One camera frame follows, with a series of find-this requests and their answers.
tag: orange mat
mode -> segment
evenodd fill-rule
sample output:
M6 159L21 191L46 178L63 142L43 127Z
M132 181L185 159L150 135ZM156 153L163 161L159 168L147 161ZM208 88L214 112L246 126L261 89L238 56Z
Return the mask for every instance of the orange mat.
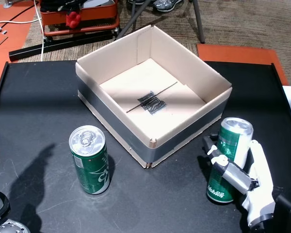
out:
M12 7L4 9L3 5L0 5L0 21L10 20L18 13L22 12L26 8L32 6L32 1L23 1L14 3ZM13 21L32 21L35 14L34 7L28 11L22 13ZM3 71L5 62L10 62L9 52L13 50L21 49L25 43L26 36L29 32L30 23L28 24L7 24L4 26L3 31L7 30L6 35L8 38L0 45L0 76Z
M274 50L254 47L197 44L199 58L203 61L237 62L270 65L274 63L282 85L289 85Z

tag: white cable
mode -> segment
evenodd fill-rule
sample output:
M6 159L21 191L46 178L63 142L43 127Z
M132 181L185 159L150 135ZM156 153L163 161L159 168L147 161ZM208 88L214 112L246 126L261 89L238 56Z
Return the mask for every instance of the white cable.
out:
M24 23L34 23L38 21L39 19L35 19L33 21L27 21L27 22L17 22L17 21L0 21L0 23L16 23L16 24L24 24Z
M41 49L41 62L43 61L43 50L44 50L44 35L43 35L43 26L42 26L42 22L41 22L41 18L39 17L39 13L38 13L38 8L37 8L37 5L34 2L34 8L35 8L35 12L37 14L37 17L38 17L38 20L39 20L39 23L40 23L40 26L41 26L41 33L42 33L42 49Z

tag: wheel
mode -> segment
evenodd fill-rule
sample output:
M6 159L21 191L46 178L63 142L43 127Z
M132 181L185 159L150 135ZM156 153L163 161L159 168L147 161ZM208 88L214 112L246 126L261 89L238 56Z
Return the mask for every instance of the wheel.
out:
M117 36L120 34L121 30L122 30L122 29L121 29L120 26L114 28L114 30L113 30L113 34L114 34L114 36L117 37Z
M44 43L52 42L53 37L52 36L44 36Z

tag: metal stand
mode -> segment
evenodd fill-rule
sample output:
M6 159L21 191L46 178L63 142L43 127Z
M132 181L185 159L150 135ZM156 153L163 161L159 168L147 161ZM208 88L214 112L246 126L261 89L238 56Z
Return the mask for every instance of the metal stand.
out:
M12 1L5 0L5 4L3 4L3 8L10 8L13 5Z
M73 46L85 45L89 43L94 43L103 40L110 40L113 38L113 33L111 31L103 31L98 33L91 33L86 35L80 35L76 37L70 37L66 39L52 40L51 38L46 38L44 42L44 52L51 52L55 50L61 50ZM41 53L42 44L35 45L20 50L15 50L9 52L10 61L19 60L26 57L31 57Z
M197 21L197 29L198 29L198 35L199 35L199 41L204 44L205 43L205 37L204 37L204 32L203 32L203 26L200 18L200 12L199 12L199 6L198 6L198 1L197 0L192 0L193 6L194 6L194 11L195 11L195 17ZM131 14L131 19L130 21L125 25L123 30L120 32L120 34L117 36L117 39L120 39L124 36L124 34L127 32L127 30L136 22L137 18L139 15L142 13L142 11L145 10L145 8L151 3L151 0L145 0L145 2L141 5L141 7L138 9L137 12L135 12L135 5L133 1L133 11Z

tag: aluminum can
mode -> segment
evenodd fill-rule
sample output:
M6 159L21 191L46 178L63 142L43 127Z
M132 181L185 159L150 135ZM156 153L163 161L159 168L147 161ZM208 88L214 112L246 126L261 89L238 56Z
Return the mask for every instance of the aluminum can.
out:
M253 127L250 122L236 117L225 118L221 122L217 148L243 168L252 134ZM229 203L233 201L235 188L212 168L206 192L208 197L216 202Z
M103 132L85 125L72 132L69 146L78 179L83 190L99 194L110 184L108 153Z

